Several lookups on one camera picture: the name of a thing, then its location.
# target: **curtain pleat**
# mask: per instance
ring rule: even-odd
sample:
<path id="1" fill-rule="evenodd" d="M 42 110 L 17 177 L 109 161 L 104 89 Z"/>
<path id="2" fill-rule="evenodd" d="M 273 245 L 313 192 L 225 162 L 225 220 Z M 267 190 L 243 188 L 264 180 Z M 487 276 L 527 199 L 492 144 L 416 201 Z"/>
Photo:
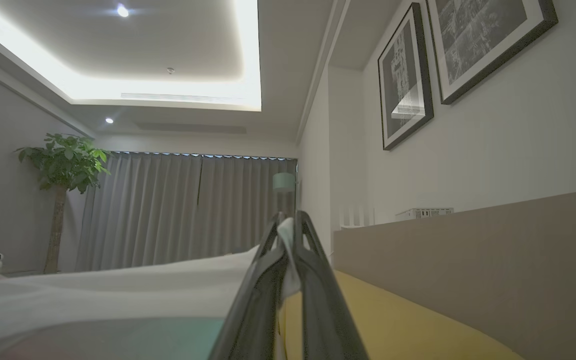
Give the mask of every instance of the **curtain pleat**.
<path id="1" fill-rule="evenodd" d="M 295 193 L 275 193 L 276 173 L 297 160 L 114 153 L 101 188 L 86 194 L 77 271 L 121 269 L 253 248 Z"/>

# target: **green plant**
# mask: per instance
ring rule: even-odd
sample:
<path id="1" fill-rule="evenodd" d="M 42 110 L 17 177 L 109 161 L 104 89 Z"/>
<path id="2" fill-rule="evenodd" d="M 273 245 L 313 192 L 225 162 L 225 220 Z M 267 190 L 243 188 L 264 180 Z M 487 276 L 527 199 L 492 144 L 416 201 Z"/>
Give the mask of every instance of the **green plant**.
<path id="1" fill-rule="evenodd" d="M 84 194 L 88 187 L 100 187 L 98 176 L 104 172 L 103 167 L 110 152 L 94 148 L 88 137 L 63 134 L 46 134 L 45 147 L 22 147 L 19 162 L 30 160 L 39 170 L 39 188 L 48 190 L 56 188 L 52 229 L 44 273 L 57 272 L 57 260 L 64 227 L 64 203 L 66 191 L 78 189 Z"/>

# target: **framed picture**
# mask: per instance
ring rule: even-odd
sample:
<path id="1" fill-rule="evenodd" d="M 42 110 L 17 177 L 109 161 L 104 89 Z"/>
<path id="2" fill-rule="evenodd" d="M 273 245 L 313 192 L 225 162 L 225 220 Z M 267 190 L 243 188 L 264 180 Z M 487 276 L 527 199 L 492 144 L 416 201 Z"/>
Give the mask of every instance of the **framed picture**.
<path id="1" fill-rule="evenodd" d="M 410 5 L 378 61 L 381 139 L 391 150 L 435 116 L 419 3 Z"/>
<path id="2" fill-rule="evenodd" d="M 557 24 L 553 0 L 426 0 L 441 104 L 452 104 Z"/>

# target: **lampshade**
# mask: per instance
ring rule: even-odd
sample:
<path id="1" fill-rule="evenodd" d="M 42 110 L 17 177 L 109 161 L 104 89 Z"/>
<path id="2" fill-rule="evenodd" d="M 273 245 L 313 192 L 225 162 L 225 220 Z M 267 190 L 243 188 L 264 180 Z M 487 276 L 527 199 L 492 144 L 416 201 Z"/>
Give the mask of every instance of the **lampshade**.
<path id="1" fill-rule="evenodd" d="M 279 193 L 294 192 L 295 175 L 288 172 L 275 173 L 272 176 L 272 189 Z"/>

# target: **yellow surface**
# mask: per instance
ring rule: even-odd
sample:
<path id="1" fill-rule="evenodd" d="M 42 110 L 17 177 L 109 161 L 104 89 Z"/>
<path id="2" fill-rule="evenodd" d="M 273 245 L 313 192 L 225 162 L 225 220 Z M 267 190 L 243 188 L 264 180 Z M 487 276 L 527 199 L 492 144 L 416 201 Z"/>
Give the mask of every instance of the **yellow surface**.
<path id="1" fill-rule="evenodd" d="M 484 333 L 335 271 L 371 360 L 522 360 Z M 279 333 L 287 360 L 302 358 L 302 294 L 286 300 Z"/>

